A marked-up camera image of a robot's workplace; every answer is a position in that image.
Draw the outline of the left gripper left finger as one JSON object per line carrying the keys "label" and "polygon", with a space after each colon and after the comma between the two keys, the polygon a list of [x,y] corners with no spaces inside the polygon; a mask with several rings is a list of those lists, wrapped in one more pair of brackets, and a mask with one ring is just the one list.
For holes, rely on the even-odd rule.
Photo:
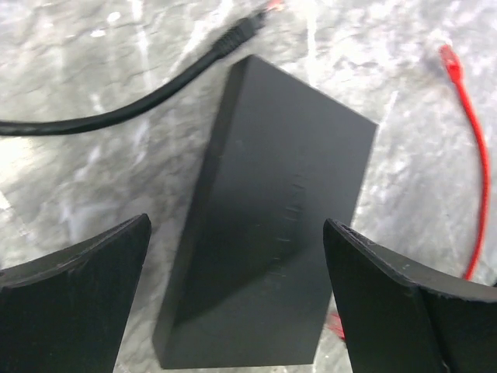
{"label": "left gripper left finger", "polygon": [[3,372],[111,372],[151,238],[146,214],[1,272]]}

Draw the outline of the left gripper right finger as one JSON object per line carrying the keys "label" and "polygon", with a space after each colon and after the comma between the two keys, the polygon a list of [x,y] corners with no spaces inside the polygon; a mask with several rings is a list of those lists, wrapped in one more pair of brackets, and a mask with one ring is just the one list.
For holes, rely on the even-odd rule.
{"label": "left gripper right finger", "polygon": [[422,265],[329,219],[328,272],[354,372],[494,372],[496,289]]}

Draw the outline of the black network switch box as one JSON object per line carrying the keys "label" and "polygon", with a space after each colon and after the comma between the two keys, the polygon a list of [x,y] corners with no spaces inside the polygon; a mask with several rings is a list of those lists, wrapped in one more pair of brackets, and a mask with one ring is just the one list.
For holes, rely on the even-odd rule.
{"label": "black network switch box", "polygon": [[255,55],[234,64],[152,342],[164,369],[311,364],[377,125]]}

